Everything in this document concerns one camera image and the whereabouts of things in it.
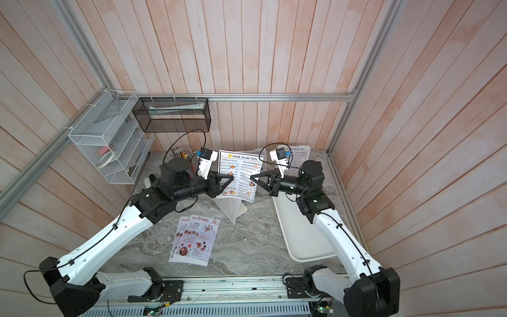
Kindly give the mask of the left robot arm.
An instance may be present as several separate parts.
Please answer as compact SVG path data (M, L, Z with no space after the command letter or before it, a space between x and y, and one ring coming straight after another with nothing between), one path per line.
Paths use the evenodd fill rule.
M179 202L205 194L215 198L234 177L210 170L211 161L201 160L195 173L191 162L174 158L160 166L161 176L135 195L110 224L74 251L48 257L39 269L55 304L64 316L80 316L100 301L123 297L157 301L165 283L152 267L132 273L103 273L100 268L140 233L175 212Z

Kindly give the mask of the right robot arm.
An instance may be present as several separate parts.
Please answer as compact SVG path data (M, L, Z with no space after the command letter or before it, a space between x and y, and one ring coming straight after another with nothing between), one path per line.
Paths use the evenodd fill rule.
M322 190L324 173L318 161L305 161L298 176L267 171L251 181L276 197L293 194L301 214L314 225L333 248L347 276L324 265L304 272L303 282L311 295L329 296L342 302L350 316L392 316L400 309L401 280L393 268L383 268L342 221L334 204Z

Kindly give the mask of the red special menu sheet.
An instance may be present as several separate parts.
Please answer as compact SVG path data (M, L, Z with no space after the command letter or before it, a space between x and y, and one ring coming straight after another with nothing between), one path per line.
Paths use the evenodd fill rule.
M195 242L196 238L198 237L198 231L199 221L197 221L194 217L190 217L177 245L177 249L174 254L175 261L186 263L195 262L195 258L192 256L192 252L196 247Z
M173 241L173 246L171 248L170 260L169 260L170 262L172 261L172 258L174 257L174 255L180 245L180 240L181 240L182 236L184 235L184 231L185 231L189 221L190 221L190 217L181 217L178 222L178 228L176 230L176 234L175 234L174 241Z
M192 264L206 266L211 256L220 221L218 219L199 215L192 215L191 217L199 221L198 237L195 242L196 247L192 252L195 262Z

